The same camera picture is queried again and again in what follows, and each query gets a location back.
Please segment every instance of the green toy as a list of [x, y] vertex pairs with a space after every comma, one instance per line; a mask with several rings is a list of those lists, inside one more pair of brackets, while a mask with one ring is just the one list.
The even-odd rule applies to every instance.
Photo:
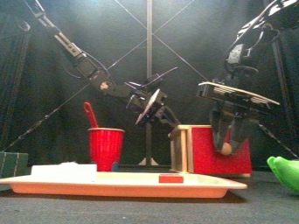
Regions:
[[269, 157], [266, 164], [282, 186], [299, 192], [299, 161], [282, 157]]

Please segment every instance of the green object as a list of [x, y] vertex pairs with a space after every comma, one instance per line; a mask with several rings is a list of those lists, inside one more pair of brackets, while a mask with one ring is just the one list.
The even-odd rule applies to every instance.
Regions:
[[[26, 153], [0, 152], [0, 179], [25, 175], [26, 163]], [[9, 188], [9, 185], [0, 185], [0, 191]]]
[[266, 164], [282, 186], [299, 192], [299, 161], [282, 157], [269, 157]]

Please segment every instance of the metal pole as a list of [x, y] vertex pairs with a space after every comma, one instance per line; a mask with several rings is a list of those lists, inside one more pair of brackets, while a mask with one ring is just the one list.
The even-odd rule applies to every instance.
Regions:
[[[268, 0], [262, 0], [262, 3], [264, 3], [264, 6], [266, 6], [270, 2]], [[294, 142], [296, 142], [294, 117], [293, 117], [292, 103], [289, 99], [289, 89], [286, 86], [284, 63], [281, 59], [278, 46], [280, 45], [277, 42], [272, 44], [277, 79], [278, 79], [278, 84], [281, 89], [285, 122], [288, 126], [288, 131], [289, 131], [290, 149], [294, 149]]]
[[[146, 79], [152, 75], [153, 1], [146, 0]], [[145, 124], [145, 166], [152, 165], [152, 124]]]

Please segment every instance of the black backdrop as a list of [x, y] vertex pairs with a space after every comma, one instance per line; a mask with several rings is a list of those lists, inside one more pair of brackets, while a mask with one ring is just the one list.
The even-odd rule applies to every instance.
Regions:
[[[114, 82], [142, 83], [146, 73], [145, 0], [39, 0], [39, 3], [47, 18], [65, 36], [108, 68]], [[164, 78], [161, 90], [168, 94], [166, 105], [182, 124], [209, 123], [208, 113], [212, 102], [194, 97], [197, 84], [205, 80], [210, 81], [216, 76], [225, 76], [220, 64], [222, 53], [233, 42], [240, 27], [257, 16], [262, 7], [261, 0], [153, 0], [153, 31], [162, 41], [153, 37], [153, 74], [161, 74], [168, 69], [178, 67]], [[2, 13], [1, 20], [6, 23], [6, 15]], [[11, 21], [9, 22], [11, 25], [2, 27], [1, 30], [0, 44], [3, 49], [7, 47], [6, 40], [14, 39], [14, 35], [19, 34], [19, 29]], [[77, 75], [76, 70], [41, 27], [34, 22], [30, 25], [30, 31], [21, 33], [21, 36], [30, 34], [30, 42], [22, 66], [9, 136], [1, 142], [2, 147], [86, 85], [84, 80], [68, 75], [64, 68], [74, 75]], [[288, 38], [284, 37], [286, 39], [284, 54], [289, 58], [288, 61], [294, 61], [294, 52], [288, 54], [290, 50], [293, 51], [289, 41], [297, 42], [292, 35], [294, 34], [290, 31]], [[5, 57], [2, 56], [1, 59], [0, 63], [3, 64]], [[294, 62], [289, 63], [285, 63], [288, 65], [285, 72], [290, 73], [289, 77], [294, 77]], [[277, 79], [270, 46], [265, 50], [258, 71], [252, 91], [282, 102], [281, 91], [284, 90]], [[289, 91], [293, 105], [292, 116], [293, 121], [297, 121], [294, 85]], [[65, 161], [86, 163], [89, 161], [89, 123], [82, 112], [84, 101], [90, 102], [101, 127], [125, 130], [121, 164], [138, 164], [145, 157], [145, 128], [134, 126], [136, 115], [125, 111], [126, 104], [102, 95], [92, 87], [86, 87], [64, 104], [39, 127], [7, 151], [27, 152], [30, 165]], [[282, 107], [273, 109], [272, 115], [261, 117], [260, 122], [285, 146], [293, 147], [284, 104]], [[169, 131], [168, 126], [160, 123], [153, 124], [152, 156], [158, 165], [170, 163], [166, 137]], [[257, 127], [249, 140], [253, 165], [262, 165], [266, 157], [272, 155], [290, 157], [276, 140], [269, 138]]]

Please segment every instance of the red block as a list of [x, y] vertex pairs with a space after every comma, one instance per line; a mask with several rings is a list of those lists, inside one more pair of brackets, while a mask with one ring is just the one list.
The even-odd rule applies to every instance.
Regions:
[[160, 184], [181, 184], [182, 176], [174, 173], [162, 173], [158, 175]]

